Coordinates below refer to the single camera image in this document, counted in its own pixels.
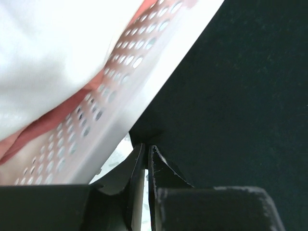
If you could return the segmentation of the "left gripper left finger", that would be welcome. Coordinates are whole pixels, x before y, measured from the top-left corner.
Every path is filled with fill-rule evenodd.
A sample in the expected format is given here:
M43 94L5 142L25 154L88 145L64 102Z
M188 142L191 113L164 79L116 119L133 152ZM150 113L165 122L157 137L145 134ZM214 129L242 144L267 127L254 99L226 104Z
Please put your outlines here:
M90 185L4 186L3 231L139 231L144 144Z

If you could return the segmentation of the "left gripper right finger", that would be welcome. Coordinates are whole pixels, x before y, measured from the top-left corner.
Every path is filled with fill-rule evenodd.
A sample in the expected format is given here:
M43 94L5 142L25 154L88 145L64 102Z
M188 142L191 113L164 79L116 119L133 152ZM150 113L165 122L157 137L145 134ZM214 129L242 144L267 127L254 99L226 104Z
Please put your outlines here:
M283 231L274 201L260 187L198 189L177 174L152 145L149 206L154 231Z

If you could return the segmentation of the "black t shirt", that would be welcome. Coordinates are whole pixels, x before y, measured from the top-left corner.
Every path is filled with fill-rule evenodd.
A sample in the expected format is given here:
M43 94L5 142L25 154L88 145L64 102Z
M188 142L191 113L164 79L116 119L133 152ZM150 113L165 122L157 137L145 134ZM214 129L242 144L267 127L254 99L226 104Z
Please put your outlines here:
M197 188L265 189L307 230L307 1L224 1L130 136Z

